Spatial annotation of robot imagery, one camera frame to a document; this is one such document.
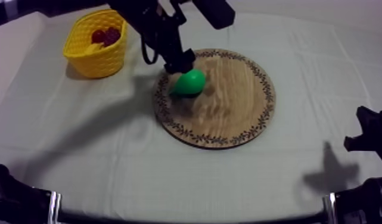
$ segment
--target red fruit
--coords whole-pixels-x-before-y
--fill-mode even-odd
[[[103,32],[103,30],[96,30],[92,34],[92,43],[103,43],[105,37],[106,37],[106,34]]]
[[[116,28],[109,27],[108,30],[106,30],[106,37],[104,38],[104,46],[110,46],[116,41],[118,41],[121,37],[120,31]]]

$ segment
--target yellow basket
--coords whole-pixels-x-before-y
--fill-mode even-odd
[[[121,30],[120,39],[101,50],[86,54],[95,30]],[[97,79],[115,74],[124,64],[127,22],[115,10],[100,10],[79,19],[73,26],[63,55],[82,75]]]

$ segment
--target table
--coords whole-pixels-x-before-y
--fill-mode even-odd
[[[329,24],[238,13],[214,30],[185,13],[184,49],[223,48],[255,60],[277,93],[258,138],[227,151],[189,147],[156,122],[147,66],[129,29],[124,68],[85,80],[62,56],[74,22],[48,26],[0,106],[0,163],[65,209],[125,219],[230,222],[314,213],[321,197],[382,176],[375,153],[347,153],[355,111],[382,109],[382,36]]]

